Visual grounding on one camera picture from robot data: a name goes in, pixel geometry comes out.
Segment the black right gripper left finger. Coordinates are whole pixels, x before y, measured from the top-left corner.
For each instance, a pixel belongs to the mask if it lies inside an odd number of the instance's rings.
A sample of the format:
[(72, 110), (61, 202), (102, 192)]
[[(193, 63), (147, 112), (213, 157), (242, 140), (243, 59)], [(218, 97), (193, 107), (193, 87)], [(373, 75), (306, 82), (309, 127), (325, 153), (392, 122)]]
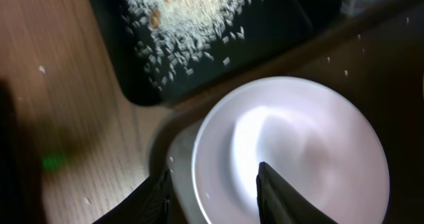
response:
[(93, 224), (166, 224), (173, 183), (169, 169), (149, 176), (117, 207)]

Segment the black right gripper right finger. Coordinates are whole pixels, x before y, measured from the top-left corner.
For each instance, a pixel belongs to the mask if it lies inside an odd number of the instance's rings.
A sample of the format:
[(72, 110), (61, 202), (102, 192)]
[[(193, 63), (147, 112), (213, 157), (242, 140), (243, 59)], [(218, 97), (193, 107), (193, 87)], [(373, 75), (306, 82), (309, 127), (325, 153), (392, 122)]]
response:
[(336, 224), (266, 162), (259, 164), (256, 189), (261, 224)]

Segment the pink white small bowl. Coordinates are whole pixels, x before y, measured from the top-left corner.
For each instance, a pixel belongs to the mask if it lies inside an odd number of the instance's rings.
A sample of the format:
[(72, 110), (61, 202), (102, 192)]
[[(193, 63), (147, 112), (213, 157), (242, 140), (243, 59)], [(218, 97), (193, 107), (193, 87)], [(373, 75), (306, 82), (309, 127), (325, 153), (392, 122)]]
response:
[(259, 222), (261, 162), (337, 223), (385, 218), (390, 177), (381, 142), (365, 116), (324, 85), (264, 78), (236, 88), (210, 110), (191, 159), (206, 222)]

